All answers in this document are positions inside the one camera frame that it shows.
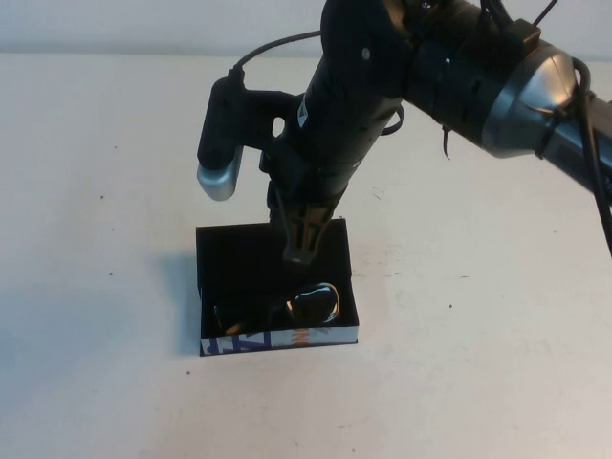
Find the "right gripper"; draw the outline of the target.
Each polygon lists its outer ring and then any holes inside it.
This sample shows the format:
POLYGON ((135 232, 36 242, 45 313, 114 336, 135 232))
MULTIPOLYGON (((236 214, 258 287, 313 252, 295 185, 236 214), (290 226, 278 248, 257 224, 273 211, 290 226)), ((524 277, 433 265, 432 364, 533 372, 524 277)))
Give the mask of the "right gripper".
POLYGON ((270 177, 266 198, 270 227, 283 243, 283 257, 310 264, 331 220, 331 207, 315 203, 334 201, 343 194, 358 167, 358 144, 262 142, 259 149, 260 170, 270 177))

